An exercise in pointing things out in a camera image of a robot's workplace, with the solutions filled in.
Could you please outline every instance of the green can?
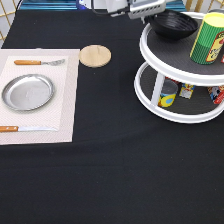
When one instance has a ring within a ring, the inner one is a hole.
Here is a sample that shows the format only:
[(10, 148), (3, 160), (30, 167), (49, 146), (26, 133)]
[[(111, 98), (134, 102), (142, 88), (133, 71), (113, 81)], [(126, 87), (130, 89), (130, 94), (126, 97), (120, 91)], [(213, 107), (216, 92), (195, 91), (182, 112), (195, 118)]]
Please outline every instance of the green can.
[(208, 13), (204, 16), (190, 57), (198, 64), (212, 64), (224, 43), (224, 14)]

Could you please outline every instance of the white placemat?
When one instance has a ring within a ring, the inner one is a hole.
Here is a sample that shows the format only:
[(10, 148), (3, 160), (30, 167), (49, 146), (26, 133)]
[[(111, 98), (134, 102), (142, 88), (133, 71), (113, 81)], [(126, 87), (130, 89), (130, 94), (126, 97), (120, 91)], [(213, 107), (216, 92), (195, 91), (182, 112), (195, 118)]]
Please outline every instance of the white placemat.
[[(49, 126), (53, 131), (0, 133), (0, 144), (71, 142), (73, 134), (76, 86), (78, 76), (79, 50), (0, 50), (0, 91), (13, 78), (25, 74), (42, 74), (49, 77), (55, 85), (56, 93), (43, 107), (30, 112), (16, 112), (0, 102), (0, 125)], [(59, 60), (66, 63), (60, 66), (19, 66), (14, 60)]]

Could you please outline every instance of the black bowl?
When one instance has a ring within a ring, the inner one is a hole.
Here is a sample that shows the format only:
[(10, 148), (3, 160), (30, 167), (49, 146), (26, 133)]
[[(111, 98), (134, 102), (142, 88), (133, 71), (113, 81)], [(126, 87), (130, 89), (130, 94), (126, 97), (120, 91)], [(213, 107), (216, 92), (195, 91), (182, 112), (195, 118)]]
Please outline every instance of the black bowl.
[(172, 40), (188, 37), (198, 29), (196, 20), (183, 13), (168, 9), (150, 16), (148, 21), (158, 35)]

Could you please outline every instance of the knife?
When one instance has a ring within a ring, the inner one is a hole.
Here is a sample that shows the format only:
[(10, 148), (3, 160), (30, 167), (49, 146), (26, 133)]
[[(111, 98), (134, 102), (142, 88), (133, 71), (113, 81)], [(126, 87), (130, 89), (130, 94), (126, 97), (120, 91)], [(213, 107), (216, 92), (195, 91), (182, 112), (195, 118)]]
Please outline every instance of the knife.
[(16, 65), (60, 65), (65, 62), (65, 59), (58, 60), (58, 61), (51, 61), (51, 62), (43, 62), (43, 61), (33, 61), (33, 60), (16, 60), (14, 63)]
[(17, 132), (17, 131), (57, 131), (57, 129), (49, 127), (0, 126), (0, 132)]

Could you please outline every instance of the fork handle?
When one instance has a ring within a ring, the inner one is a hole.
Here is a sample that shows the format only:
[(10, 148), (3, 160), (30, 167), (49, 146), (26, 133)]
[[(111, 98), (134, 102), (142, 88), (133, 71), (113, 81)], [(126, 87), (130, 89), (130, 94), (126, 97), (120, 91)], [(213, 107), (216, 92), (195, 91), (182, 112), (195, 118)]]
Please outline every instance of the fork handle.
[(29, 61), (29, 60), (16, 60), (14, 61), (16, 65), (41, 65), (41, 61)]

